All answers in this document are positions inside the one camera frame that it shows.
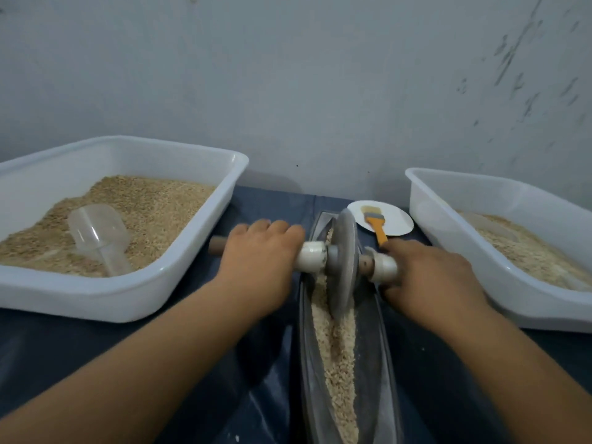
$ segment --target crushed grain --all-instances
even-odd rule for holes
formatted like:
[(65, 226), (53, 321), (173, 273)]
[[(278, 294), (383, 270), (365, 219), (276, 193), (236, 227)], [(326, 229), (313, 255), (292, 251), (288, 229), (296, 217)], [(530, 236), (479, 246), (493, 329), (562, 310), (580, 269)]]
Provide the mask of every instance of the crushed grain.
[[(326, 242), (331, 241), (333, 230)], [(353, 307), (341, 321), (331, 318), (327, 299), (327, 279), (318, 275), (312, 295), (314, 331), (323, 360), (325, 384), (331, 396), (337, 429), (345, 444), (358, 442), (358, 420), (353, 401), (356, 397), (354, 383), (356, 322)]]
[(9, 235), (0, 243), (0, 265), (107, 277), (101, 263), (75, 252), (68, 214), (88, 204), (108, 204), (131, 236), (125, 255), (132, 268), (144, 268), (167, 250), (214, 189), (182, 180), (103, 178), (83, 196), (57, 202), (32, 227)]
[(526, 227), (495, 215), (484, 215), (493, 221), (510, 229), (518, 237), (518, 242), (497, 235), (493, 232), (478, 229), (479, 234), (493, 247), (511, 261), (516, 267), (540, 281), (550, 283), (561, 288), (570, 289), (563, 271), (573, 277), (592, 285), (592, 275), (558, 249), (545, 243)]

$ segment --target orange brush handle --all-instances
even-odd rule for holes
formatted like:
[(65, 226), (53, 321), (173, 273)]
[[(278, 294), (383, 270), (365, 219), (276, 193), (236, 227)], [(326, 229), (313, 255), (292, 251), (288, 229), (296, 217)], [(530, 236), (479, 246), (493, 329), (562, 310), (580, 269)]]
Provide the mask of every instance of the orange brush handle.
[(384, 220), (379, 218), (372, 218), (366, 217), (366, 222), (372, 226), (374, 231), (376, 232), (376, 239), (378, 240), (378, 246), (384, 245), (389, 239), (387, 235), (382, 230), (382, 225), (384, 224)]

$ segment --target white pipe fitting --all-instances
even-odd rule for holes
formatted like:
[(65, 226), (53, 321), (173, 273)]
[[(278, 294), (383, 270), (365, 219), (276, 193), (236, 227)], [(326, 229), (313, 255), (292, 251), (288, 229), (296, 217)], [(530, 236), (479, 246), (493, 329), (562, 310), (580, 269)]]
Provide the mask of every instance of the white pipe fitting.
[(305, 241), (296, 257), (294, 268), (300, 272), (317, 274), (327, 265), (327, 245), (323, 241)]
[(373, 283), (394, 283), (397, 278), (398, 267), (395, 259), (386, 254), (376, 252), (369, 246), (366, 246), (367, 256), (374, 259), (374, 273), (368, 279)]

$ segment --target white plastic tray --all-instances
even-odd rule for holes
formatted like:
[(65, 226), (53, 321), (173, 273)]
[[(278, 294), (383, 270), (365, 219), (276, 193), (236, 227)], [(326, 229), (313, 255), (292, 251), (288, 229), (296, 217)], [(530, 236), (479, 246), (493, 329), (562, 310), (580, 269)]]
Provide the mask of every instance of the white plastic tray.
[(436, 246), (467, 258), (494, 304), (519, 326), (592, 333), (592, 294), (516, 268), (455, 210), (521, 224), (592, 270), (592, 212), (512, 179), (410, 168), (410, 212)]
[(97, 137), (0, 163), (0, 240), (31, 227), (63, 198), (105, 176), (217, 186), (157, 261), (119, 277), (81, 277), (0, 265), (0, 306), (123, 323), (158, 310), (226, 209), (249, 163), (234, 151), (137, 137)]

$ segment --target hand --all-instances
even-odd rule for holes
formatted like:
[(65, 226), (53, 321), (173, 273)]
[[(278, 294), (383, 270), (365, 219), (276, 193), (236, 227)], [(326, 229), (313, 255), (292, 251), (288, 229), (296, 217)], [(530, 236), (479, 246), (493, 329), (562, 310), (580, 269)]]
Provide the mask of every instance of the hand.
[(294, 261), (304, 243), (302, 226), (259, 220), (236, 226), (226, 242), (216, 281), (235, 291), (262, 317), (290, 292)]
[(494, 310), (471, 264), (461, 255), (415, 240), (389, 240), (383, 249), (397, 261), (401, 286), (384, 290), (396, 310), (446, 339)]

